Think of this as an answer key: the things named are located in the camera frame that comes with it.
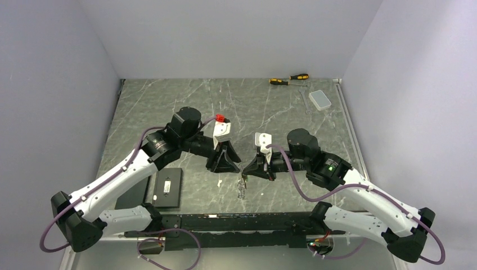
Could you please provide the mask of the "yellow black screwdriver lower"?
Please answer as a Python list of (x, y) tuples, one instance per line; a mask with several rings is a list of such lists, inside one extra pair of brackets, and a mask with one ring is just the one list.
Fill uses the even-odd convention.
[(306, 84), (298, 84), (298, 83), (291, 83), (289, 81), (284, 81), (282, 79), (271, 78), (269, 80), (269, 84), (274, 86), (299, 86), (299, 87), (307, 87)]

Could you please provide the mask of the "clear plastic box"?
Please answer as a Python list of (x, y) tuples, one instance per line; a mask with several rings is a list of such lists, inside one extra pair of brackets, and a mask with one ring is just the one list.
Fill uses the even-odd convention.
[(309, 93), (309, 99), (318, 111), (326, 110), (331, 107), (331, 101), (322, 90)]

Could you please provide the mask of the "orange black screwdriver upper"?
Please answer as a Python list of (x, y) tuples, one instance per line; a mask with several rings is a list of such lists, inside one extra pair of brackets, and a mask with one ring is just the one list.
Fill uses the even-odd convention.
[(287, 77), (286, 79), (288, 79), (288, 80), (307, 80), (307, 79), (309, 79), (309, 75), (306, 74), (306, 73), (296, 74), (296, 75), (291, 75), (291, 76)]

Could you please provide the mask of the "black flat box near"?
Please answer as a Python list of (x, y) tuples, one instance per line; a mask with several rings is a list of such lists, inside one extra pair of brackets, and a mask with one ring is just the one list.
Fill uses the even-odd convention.
[(152, 205), (157, 208), (179, 208), (182, 190), (183, 170), (164, 168), (156, 173)]

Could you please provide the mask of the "aluminium frame rail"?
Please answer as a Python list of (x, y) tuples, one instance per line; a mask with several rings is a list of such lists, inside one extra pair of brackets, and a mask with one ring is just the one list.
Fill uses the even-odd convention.
[[(336, 80), (332, 81), (331, 95), (332, 112), (330, 112), (330, 119), (336, 136), (333, 139), (334, 145), (330, 149), (334, 150), (345, 161), (351, 163), (352, 169), (347, 173), (351, 177), (351, 181), (347, 181), (348, 185), (355, 183), (369, 186), (371, 182), (344, 102), (341, 84)], [(340, 208), (337, 211), (340, 218), (332, 218), (332, 223), (338, 224), (338, 229), (345, 230), (353, 235), (365, 237), (375, 242), (384, 242), (381, 234), (387, 230), (387, 225), (363, 207), (364, 195), (373, 195), (381, 202), (387, 202), (374, 192), (374, 190), (368, 192), (365, 188), (359, 187), (349, 187), (339, 191), (335, 198), (340, 199), (340, 201), (336, 200), (335, 202), (336, 206)]]

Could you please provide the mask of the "key with green tag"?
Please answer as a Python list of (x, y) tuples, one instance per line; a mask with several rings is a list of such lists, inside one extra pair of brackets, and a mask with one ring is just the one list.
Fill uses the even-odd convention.
[(241, 178), (242, 178), (242, 181), (244, 183), (244, 186), (246, 187), (247, 186), (247, 182), (248, 182), (248, 176), (245, 175), (245, 174), (241, 174)]

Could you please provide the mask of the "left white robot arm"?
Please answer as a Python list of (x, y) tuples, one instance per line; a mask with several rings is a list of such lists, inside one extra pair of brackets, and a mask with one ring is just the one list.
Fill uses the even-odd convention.
[(143, 179), (178, 160), (183, 152), (206, 158), (212, 173), (239, 173), (240, 157), (231, 145), (231, 121), (223, 115), (209, 118), (212, 136), (203, 133), (207, 121), (193, 107), (175, 112), (163, 127), (147, 128), (135, 148), (119, 164), (85, 187), (52, 196), (53, 224), (66, 238), (67, 246), (82, 252), (102, 237), (137, 231), (157, 235), (163, 218), (152, 204), (110, 210), (109, 205)]

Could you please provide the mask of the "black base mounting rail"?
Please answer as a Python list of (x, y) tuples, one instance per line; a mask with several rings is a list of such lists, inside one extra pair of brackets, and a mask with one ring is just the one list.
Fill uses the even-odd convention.
[(310, 212), (164, 214), (161, 225), (144, 232), (127, 231), (126, 238), (161, 236), (167, 251), (195, 248), (287, 246), (305, 248), (330, 232)]

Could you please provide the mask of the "small silver wrench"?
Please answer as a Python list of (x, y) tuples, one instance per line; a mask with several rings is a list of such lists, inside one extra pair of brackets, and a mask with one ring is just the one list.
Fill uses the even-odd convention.
[(312, 113), (312, 110), (311, 110), (311, 108), (310, 108), (310, 106), (309, 106), (305, 89), (299, 89), (299, 93), (301, 94), (301, 97), (302, 97), (303, 102), (304, 102), (305, 113), (308, 114), (308, 115), (310, 115), (310, 114)]

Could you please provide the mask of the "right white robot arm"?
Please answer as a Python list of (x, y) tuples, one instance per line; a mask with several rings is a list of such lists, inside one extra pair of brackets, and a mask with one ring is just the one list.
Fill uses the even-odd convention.
[(287, 135), (288, 150), (272, 142), (268, 133), (256, 133), (256, 156), (244, 169), (246, 176), (273, 181), (277, 173), (289, 173), (293, 185), (304, 195), (296, 172), (327, 190), (315, 203), (309, 221), (316, 233), (344, 231), (384, 245), (395, 257), (416, 263), (428, 237), (435, 213), (429, 208), (409, 206), (367, 180), (341, 157), (321, 150), (318, 140), (298, 128)]

